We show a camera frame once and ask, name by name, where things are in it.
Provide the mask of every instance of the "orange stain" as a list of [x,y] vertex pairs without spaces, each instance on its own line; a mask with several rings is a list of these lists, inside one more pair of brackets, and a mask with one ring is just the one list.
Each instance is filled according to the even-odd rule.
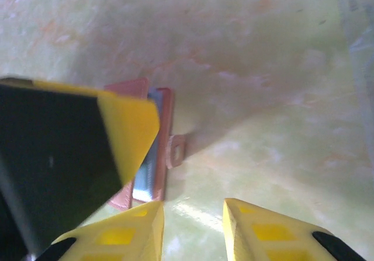
[[264,13],[273,8],[272,0],[259,0],[256,4],[256,12]]
[[213,13],[212,12],[201,12],[201,13],[198,13],[198,15],[200,16],[200,18],[206,20],[206,19],[209,19],[213,16]]
[[304,95],[304,104],[305,105],[312,105],[316,102],[318,102],[319,96],[312,94],[312,93],[306,93]]
[[84,37],[78,32],[56,24],[54,19],[50,20],[46,25],[39,27],[39,29],[41,36],[33,42],[31,48],[29,48],[29,54],[33,53],[36,46],[42,41],[46,41],[57,47],[67,46],[76,42],[85,42]]
[[338,154],[338,153],[331,153],[329,156],[325,157],[324,159],[322,159],[321,161],[321,164],[317,167],[317,169],[322,169],[322,168],[326,168],[326,166],[328,166],[329,163],[331,162],[335,162],[335,161],[348,161],[350,160],[352,157],[348,156],[348,155],[342,155],[342,154]]
[[137,60],[130,60],[129,61],[131,64],[134,64],[134,65],[136,65],[137,67],[143,67],[143,63],[142,62],[139,62],[139,61],[137,61]]
[[173,60],[169,60],[169,61],[165,61],[165,62],[162,62],[158,65],[155,65],[154,67],[150,67],[150,68],[146,68],[144,71],[147,73],[147,74],[152,74],[154,71],[158,70],[158,69],[162,69],[162,70],[167,70],[167,69],[170,69],[176,62],[178,61],[182,61],[182,60],[194,60],[195,57],[199,54],[199,49],[198,50],[192,50],[190,52],[190,54],[188,55],[182,55],[180,57],[177,57]]
[[270,77],[268,76],[264,77],[264,80],[261,82],[261,87],[269,88],[271,85],[272,85],[272,82],[270,80]]

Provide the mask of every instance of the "black panel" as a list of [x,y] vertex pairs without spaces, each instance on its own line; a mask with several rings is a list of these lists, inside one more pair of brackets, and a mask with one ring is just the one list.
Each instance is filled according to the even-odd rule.
[[36,261],[58,261],[76,240],[76,238],[67,238],[52,244]]
[[338,261],[365,261],[345,242],[324,232],[313,232],[313,237]]
[[96,98],[0,84],[0,190],[41,254],[121,188]]

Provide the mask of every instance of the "black and yellow block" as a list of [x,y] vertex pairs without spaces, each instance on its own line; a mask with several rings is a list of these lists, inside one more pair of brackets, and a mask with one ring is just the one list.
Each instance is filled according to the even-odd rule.
[[237,199],[225,199],[228,261],[363,261],[326,229]]
[[60,236],[37,261],[160,261],[163,233],[162,202],[153,201]]
[[41,253],[132,180],[158,129],[153,102],[0,82],[0,190],[29,251]]

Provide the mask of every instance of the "pale green floor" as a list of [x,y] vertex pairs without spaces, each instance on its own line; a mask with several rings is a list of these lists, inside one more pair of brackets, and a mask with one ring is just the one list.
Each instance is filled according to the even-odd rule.
[[0,1],[0,73],[175,89],[189,157],[168,176],[164,260],[226,260],[225,197],[318,224],[374,259],[337,0]]

